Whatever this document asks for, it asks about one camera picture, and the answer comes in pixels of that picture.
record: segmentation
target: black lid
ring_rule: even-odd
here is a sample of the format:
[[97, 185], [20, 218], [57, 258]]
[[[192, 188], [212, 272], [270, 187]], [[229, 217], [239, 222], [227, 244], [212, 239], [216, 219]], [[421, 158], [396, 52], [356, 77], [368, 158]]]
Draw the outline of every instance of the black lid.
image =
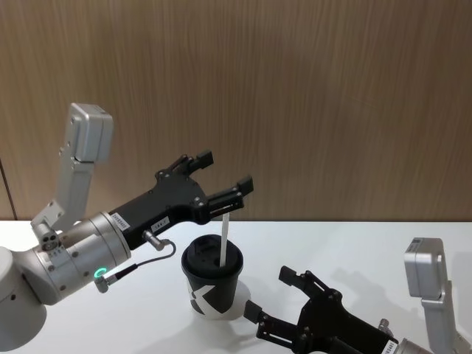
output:
[[220, 267], [220, 251], [220, 235], [200, 236], [191, 242], [182, 255], [182, 266], [192, 275], [205, 279], [238, 275], [243, 267], [243, 255], [239, 248], [228, 241], [224, 267]]

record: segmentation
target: white straw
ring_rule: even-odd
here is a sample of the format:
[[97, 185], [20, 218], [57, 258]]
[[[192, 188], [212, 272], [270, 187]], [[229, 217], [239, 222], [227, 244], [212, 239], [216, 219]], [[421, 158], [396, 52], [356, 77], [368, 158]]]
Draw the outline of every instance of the white straw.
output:
[[228, 243], [229, 213], [223, 214], [223, 224], [221, 225], [221, 251], [220, 267], [226, 265], [226, 244]]

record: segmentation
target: green indicator light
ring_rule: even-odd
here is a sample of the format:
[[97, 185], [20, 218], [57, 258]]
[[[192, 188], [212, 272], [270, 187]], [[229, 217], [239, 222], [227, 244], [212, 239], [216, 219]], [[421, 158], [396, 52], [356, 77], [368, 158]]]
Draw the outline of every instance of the green indicator light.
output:
[[106, 273], [106, 268], [105, 268], [105, 267], [98, 268], [98, 269], [95, 271], [94, 277], [100, 278], [102, 275], [104, 275], [104, 273]]

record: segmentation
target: black paper cup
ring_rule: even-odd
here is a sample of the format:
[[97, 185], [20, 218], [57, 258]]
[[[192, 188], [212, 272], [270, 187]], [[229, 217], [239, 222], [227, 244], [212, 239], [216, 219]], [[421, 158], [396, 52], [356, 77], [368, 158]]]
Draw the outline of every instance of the black paper cup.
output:
[[220, 267], [221, 236], [204, 235], [182, 254], [190, 303], [207, 319], [220, 319], [233, 305], [243, 254], [232, 242], [226, 245], [226, 265]]

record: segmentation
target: white table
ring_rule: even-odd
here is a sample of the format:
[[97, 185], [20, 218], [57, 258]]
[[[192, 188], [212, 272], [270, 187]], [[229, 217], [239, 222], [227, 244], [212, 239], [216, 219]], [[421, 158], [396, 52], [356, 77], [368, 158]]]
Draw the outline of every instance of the white table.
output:
[[[176, 256], [140, 268], [106, 294], [90, 284], [48, 307], [43, 330], [11, 353], [291, 353], [256, 339], [256, 326], [244, 318], [211, 322], [194, 315], [181, 254], [192, 239], [219, 233], [220, 227], [218, 222], [173, 227], [165, 237], [176, 242]], [[244, 255], [240, 280], [271, 315], [296, 322], [307, 300], [278, 280], [280, 267], [310, 269], [343, 293], [345, 307], [357, 317], [375, 326], [387, 318], [395, 338], [425, 348], [423, 309], [409, 296], [403, 253], [413, 237], [441, 237], [457, 328], [472, 341], [472, 223], [233, 222], [229, 237]], [[18, 251], [34, 245], [29, 223], [0, 222], [0, 246]], [[146, 245], [133, 253], [132, 262], [155, 256]]]

